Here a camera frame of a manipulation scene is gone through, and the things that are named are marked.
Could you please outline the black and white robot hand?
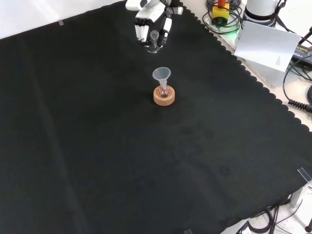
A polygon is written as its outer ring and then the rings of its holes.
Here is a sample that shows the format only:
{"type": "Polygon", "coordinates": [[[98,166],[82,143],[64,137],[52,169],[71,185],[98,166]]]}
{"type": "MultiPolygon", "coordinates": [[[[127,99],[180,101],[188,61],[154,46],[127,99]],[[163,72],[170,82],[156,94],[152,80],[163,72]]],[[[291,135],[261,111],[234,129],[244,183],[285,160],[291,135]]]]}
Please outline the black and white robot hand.
{"type": "Polygon", "coordinates": [[[171,6],[170,0],[149,0],[135,17],[136,38],[139,44],[149,52],[157,53],[165,46],[172,27],[172,16],[182,15],[182,6],[171,6]],[[152,26],[162,19],[161,28],[152,30],[152,26]]]}

